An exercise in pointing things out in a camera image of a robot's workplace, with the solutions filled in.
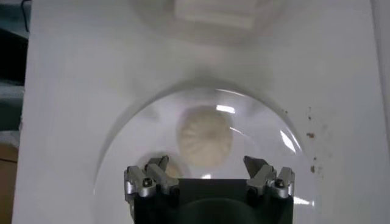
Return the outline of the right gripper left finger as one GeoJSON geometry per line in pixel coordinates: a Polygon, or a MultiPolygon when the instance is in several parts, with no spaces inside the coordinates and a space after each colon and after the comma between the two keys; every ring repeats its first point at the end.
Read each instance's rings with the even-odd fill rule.
{"type": "Polygon", "coordinates": [[[159,189],[163,195],[177,197],[180,194],[179,180],[170,177],[165,171],[169,163],[168,155],[151,158],[141,169],[129,166],[124,171],[124,198],[130,203],[134,198],[151,198],[159,189]]]}

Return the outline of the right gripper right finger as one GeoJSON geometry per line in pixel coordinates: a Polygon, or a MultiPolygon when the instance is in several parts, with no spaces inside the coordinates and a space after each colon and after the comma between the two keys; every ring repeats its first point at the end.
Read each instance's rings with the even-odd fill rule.
{"type": "Polygon", "coordinates": [[[273,198],[286,199],[294,196],[295,173],[282,167],[279,173],[264,159],[245,156],[244,165],[250,178],[246,181],[248,193],[254,197],[270,194],[273,198]]]}

